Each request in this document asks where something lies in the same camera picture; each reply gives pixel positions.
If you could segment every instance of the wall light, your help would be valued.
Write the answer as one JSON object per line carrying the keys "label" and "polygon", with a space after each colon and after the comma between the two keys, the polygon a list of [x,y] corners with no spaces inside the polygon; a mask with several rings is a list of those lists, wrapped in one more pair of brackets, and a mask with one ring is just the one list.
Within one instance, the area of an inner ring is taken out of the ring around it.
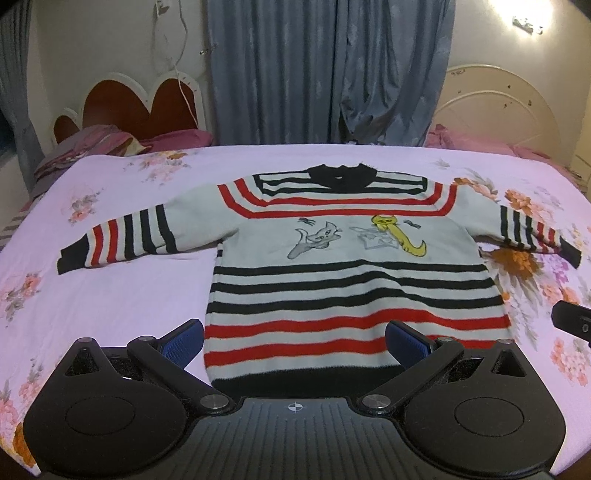
{"label": "wall light", "polygon": [[489,0],[507,25],[520,27],[532,34],[542,34],[552,21],[550,0]]}

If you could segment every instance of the white wall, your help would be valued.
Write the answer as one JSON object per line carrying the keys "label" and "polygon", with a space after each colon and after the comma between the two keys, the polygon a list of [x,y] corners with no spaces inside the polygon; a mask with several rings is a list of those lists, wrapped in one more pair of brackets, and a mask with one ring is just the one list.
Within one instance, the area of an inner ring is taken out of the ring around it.
{"label": "white wall", "polygon": [[29,198],[15,155],[0,167],[0,232]]}
{"label": "white wall", "polygon": [[[166,57],[178,58],[184,38],[178,0],[155,29],[151,0],[36,0],[40,53],[51,110],[78,110],[93,84],[108,72],[129,75],[150,91],[170,70]],[[200,80],[204,72],[202,2],[182,0],[189,28],[178,69]],[[163,33],[168,37],[166,53]]]}
{"label": "white wall", "polygon": [[456,0],[449,65],[496,65],[530,82],[554,112],[568,163],[591,81],[591,22],[569,0],[547,2],[547,28],[529,35],[511,25],[518,0]]}

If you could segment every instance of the sweater neckline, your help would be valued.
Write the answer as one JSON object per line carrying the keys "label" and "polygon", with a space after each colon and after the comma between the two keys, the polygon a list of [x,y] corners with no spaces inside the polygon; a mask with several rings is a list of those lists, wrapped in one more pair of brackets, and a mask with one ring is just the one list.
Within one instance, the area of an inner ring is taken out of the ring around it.
{"label": "sweater neckline", "polygon": [[310,179],[336,193],[362,193],[378,174],[375,168],[360,163],[356,167],[329,167],[318,165],[308,168]]}

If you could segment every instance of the sweater sleeve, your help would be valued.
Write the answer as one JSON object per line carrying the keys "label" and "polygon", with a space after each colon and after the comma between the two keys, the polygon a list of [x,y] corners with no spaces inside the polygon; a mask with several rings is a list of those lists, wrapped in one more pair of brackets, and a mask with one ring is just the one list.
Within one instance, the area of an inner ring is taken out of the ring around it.
{"label": "sweater sleeve", "polygon": [[204,185],[167,203],[96,225],[61,250],[59,274],[132,260],[144,254],[173,254],[233,235],[245,218],[227,207],[220,187]]}
{"label": "sweater sleeve", "polygon": [[580,265],[581,252],[559,231],[522,212],[498,205],[469,185],[457,188],[456,201],[448,217],[473,238],[488,237],[517,250],[558,254],[575,268]]}

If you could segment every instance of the pink pillow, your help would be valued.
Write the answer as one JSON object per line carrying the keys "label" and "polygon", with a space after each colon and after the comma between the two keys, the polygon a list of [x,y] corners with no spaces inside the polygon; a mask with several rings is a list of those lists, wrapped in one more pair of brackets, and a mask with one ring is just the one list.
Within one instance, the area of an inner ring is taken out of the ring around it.
{"label": "pink pillow", "polygon": [[473,152],[509,155],[510,157],[517,156],[509,145],[496,140],[454,132],[441,124],[437,124],[435,132],[439,134],[442,143],[448,150],[469,150]]}
{"label": "pink pillow", "polygon": [[194,128],[177,130],[147,140],[142,140],[142,145],[150,147],[151,152],[209,147],[212,143],[213,135],[211,133]]}
{"label": "pink pillow", "polygon": [[558,173],[560,173],[565,179],[567,179],[570,183],[572,183],[575,187],[579,188],[579,186],[577,185],[577,182],[575,181],[574,177],[566,169],[566,167],[563,167],[562,165],[556,164],[545,153],[542,153],[542,152],[539,152],[539,151],[536,151],[536,150],[532,150],[532,149],[527,148],[527,147],[513,147],[513,152],[515,152],[515,154],[519,158],[526,158],[527,160],[540,161],[542,163],[545,163],[547,165],[550,165]]}

